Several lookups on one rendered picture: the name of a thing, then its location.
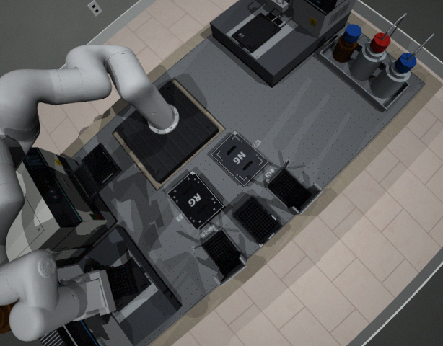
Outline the black regrip nest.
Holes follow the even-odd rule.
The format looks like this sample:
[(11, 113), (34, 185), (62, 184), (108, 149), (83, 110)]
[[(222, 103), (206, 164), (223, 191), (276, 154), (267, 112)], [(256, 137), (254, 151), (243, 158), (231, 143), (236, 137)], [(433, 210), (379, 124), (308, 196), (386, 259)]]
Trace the black regrip nest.
[(201, 230), (226, 208), (194, 171), (167, 194), (195, 230)]

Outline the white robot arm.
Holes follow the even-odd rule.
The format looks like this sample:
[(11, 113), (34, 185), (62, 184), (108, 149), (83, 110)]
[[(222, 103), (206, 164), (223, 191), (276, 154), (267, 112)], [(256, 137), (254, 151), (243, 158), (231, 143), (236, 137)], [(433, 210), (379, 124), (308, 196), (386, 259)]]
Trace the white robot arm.
[[(103, 65), (104, 64), (104, 65)], [(38, 103), (62, 105), (120, 97), (157, 134), (173, 131), (177, 109), (167, 104), (135, 53), (121, 45), (81, 45), (66, 56), (66, 69), (19, 69), (0, 78), (0, 306), (15, 303), (10, 328), (19, 340), (36, 340), (83, 313), (116, 310), (106, 270), (80, 285), (61, 279), (53, 255), (37, 249), (9, 262), (6, 237), (25, 204), (15, 170), (40, 134)]]

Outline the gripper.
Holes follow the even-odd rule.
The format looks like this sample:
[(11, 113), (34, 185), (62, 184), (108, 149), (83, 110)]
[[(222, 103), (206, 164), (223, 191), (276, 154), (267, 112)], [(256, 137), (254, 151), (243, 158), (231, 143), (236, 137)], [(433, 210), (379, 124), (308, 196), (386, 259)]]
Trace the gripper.
[[(93, 271), (91, 271), (92, 268), (93, 268)], [(80, 284), (91, 281), (89, 274), (95, 273), (95, 272), (98, 272), (101, 270), (111, 270), (111, 269), (113, 269), (113, 266), (111, 266), (111, 267), (109, 267), (109, 265), (104, 266), (104, 265), (101, 265), (98, 261), (95, 261), (92, 258), (88, 258), (85, 261), (84, 274), (78, 275), (78, 276), (76, 276), (70, 280), (67, 280), (67, 281), (68, 281), (68, 283), (73, 282), (74, 284), (80, 285)], [(115, 305), (118, 305), (119, 304), (118, 302), (121, 300), (122, 300), (122, 298), (114, 299)], [(96, 309), (94, 311), (88, 311), (88, 312), (83, 313), (83, 315), (81, 315), (81, 317), (79, 317), (73, 321), (80, 321), (82, 319), (86, 319), (86, 318), (89, 318), (94, 315), (96, 316), (96, 318), (100, 321), (100, 323), (102, 325), (105, 325), (105, 324), (108, 324), (110, 317), (112, 316), (112, 312), (109, 314), (104, 314), (104, 315), (100, 316), (99, 310)]]

